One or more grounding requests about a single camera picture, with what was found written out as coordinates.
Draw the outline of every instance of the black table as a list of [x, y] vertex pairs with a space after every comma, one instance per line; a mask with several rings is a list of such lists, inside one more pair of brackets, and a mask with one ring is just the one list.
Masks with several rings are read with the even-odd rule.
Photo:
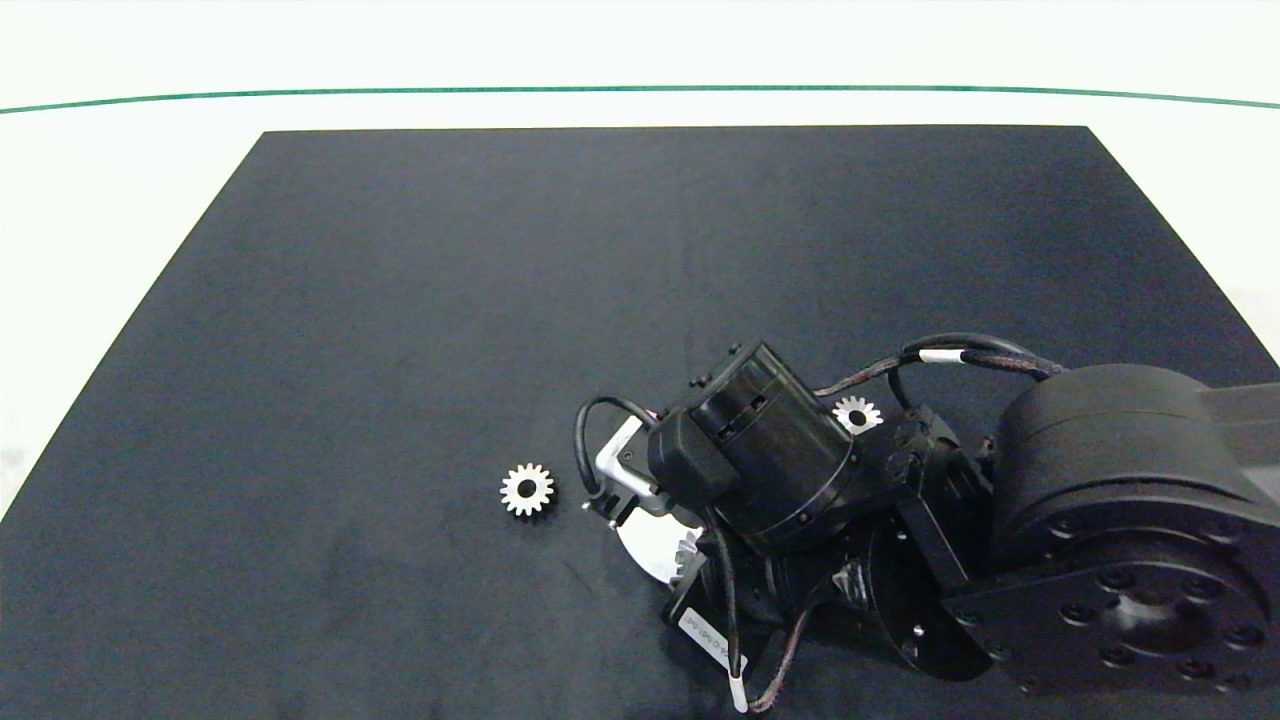
[[[751, 337], [820, 384], [952, 329], [1280, 379], [1084, 128], [265, 135], [0, 524], [0, 715], [731, 716], [660, 585], [576, 510], [573, 410], [660, 406]], [[905, 380], [968, 441], [1025, 387]], [[503, 512], [520, 462], [561, 480], [547, 523]], [[809, 644], [774, 716], [1276, 702], [1023, 700]]]

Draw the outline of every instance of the metal gear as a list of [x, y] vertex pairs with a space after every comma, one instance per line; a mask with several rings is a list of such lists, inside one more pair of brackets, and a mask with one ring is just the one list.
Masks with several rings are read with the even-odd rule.
[[517, 465], [502, 480], [502, 502], [516, 518], [530, 519], [553, 502], [554, 486], [556, 480], [541, 465]]
[[676, 574], [668, 582], [672, 587], [680, 584], [680, 580], [685, 577], [685, 570], [689, 568], [689, 562], [698, 555], [699, 534], [690, 530], [685, 537], [680, 538], [680, 543], [676, 546]]
[[855, 436], [860, 436], [884, 421], [874, 402], [852, 395], [840, 398], [832, 413], [836, 415], [836, 420], [840, 420], [840, 424]]

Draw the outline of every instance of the cable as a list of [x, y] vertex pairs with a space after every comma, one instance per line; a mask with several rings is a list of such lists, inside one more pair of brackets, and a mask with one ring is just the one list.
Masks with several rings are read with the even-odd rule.
[[804, 610], [791, 623], [791, 629], [787, 632], [787, 642], [782, 650], [782, 659], [778, 660], [778, 667], [773, 671], [773, 679], [769, 680], [768, 687], [764, 688], [760, 697], [748, 705], [753, 714], [768, 712], [773, 707], [773, 703], [777, 702], [778, 693], [782, 692], [782, 683], [787, 678], [787, 671], [791, 670], [791, 661], [795, 660], [796, 648], [800, 647], [800, 637], [804, 634], [804, 628], [809, 623], [809, 615], [813, 614], [814, 607], [817, 607], [817, 603], [805, 603]]
[[914, 352], [925, 347], [972, 347], [977, 350], [1000, 350], [1012, 355], [1034, 355], [1030, 350], [983, 333], [937, 333], [927, 334], [902, 346], [902, 352]]
[[582, 478], [582, 487], [586, 488], [588, 500], [596, 500], [605, 491], [604, 483], [595, 477], [595, 470], [591, 468], [591, 457], [586, 454], [586, 415], [596, 405], [613, 405], [631, 413], [636, 418], [640, 418], [645, 430], [652, 430], [658, 425], [658, 421], [654, 420], [648, 410], [625, 397], [613, 395], [593, 397], [577, 409], [577, 418], [573, 420], [573, 457], [577, 460], [577, 474]]
[[733, 559], [728, 551], [728, 543], [721, 534], [719, 523], [716, 520], [716, 509], [707, 506], [701, 512], [703, 523], [707, 524], [707, 536], [719, 555], [721, 582], [724, 584], [724, 615], [728, 635], [728, 674], [730, 678], [742, 676], [742, 651], [739, 646], [737, 634], [737, 587], [733, 584]]
[[905, 363], [904, 357], [905, 356], [902, 355], [886, 355], [870, 365], [867, 365], [861, 370], [837, 380], [835, 384], [818, 388], [813, 391], [813, 393], [818, 397], [827, 397], [828, 395], [836, 395], [845, 388], [865, 383], [872, 378], [878, 378], [895, 368], [900, 368]]
[[1037, 382], [1066, 370], [1062, 365], [1004, 338], [982, 333], [938, 333], [909, 342], [897, 355], [881, 357], [835, 384], [815, 389], [814, 395], [827, 397], [872, 378], [888, 375], [888, 387], [905, 410], [911, 407], [911, 400], [902, 388], [899, 370], [914, 363], [963, 363], [991, 370], [1021, 373]]
[[[737, 629], [737, 587], [733, 578], [733, 560], [728, 550], [728, 543], [724, 542], [724, 536], [719, 529], [719, 521], [716, 520], [716, 511], [713, 509], [708, 507], [703, 512], [703, 523], [707, 524], [707, 536], [716, 544], [717, 555], [719, 555], [721, 583], [724, 585], [730, 687], [735, 688], [736, 685], [735, 696], [737, 696], [739, 692], [744, 691], [741, 687], [742, 651]], [[791, 670], [791, 661], [795, 660], [796, 648], [800, 647], [800, 637], [804, 634], [805, 624], [809, 621], [809, 616], [817, 606], [817, 602], [814, 602], [817, 591], [818, 587], [814, 587], [813, 591], [809, 592], [809, 597], [805, 598], [804, 607], [791, 623], [791, 629], [787, 632], [782, 657], [778, 660], [778, 666], [773, 671], [773, 678], [769, 680], [768, 687], [764, 688], [764, 692], [762, 692], [759, 697], [745, 702], [744, 706], [739, 707], [740, 711], [760, 714], [768, 711], [773, 707], [773, 703], [777, 702], [778, 694], [782, 692], [782, 683], [786, 680], [787, 673]]]

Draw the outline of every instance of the small gear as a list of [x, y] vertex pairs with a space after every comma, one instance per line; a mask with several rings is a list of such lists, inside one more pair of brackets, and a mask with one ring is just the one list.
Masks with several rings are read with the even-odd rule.
[[508, 512], [521, 520], [531, 519], [550, 505], [556, 493], [556, 480], [541, 465], [517, 465], [502, 480], [502, 502]]
[[840, 420], [840, 424], [855, 436], [860, 436], [884, 421], [874, 402], [867, 402], [852, 395], [840, 398], [832, 413], [836, 415], [836, 420]]

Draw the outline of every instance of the white background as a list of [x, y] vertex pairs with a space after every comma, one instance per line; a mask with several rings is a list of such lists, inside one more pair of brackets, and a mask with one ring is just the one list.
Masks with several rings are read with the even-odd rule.
[[[1034, 86], [1280, 102], [1277, 33], [1274, 3], [0, 3], [0, 108], [276, 88], [704, 83]], [[1091, 127], [1280, 356], [1277, 109], [669, 92], [4, 114], [0, 512], [262, 131], [827, 123]]]

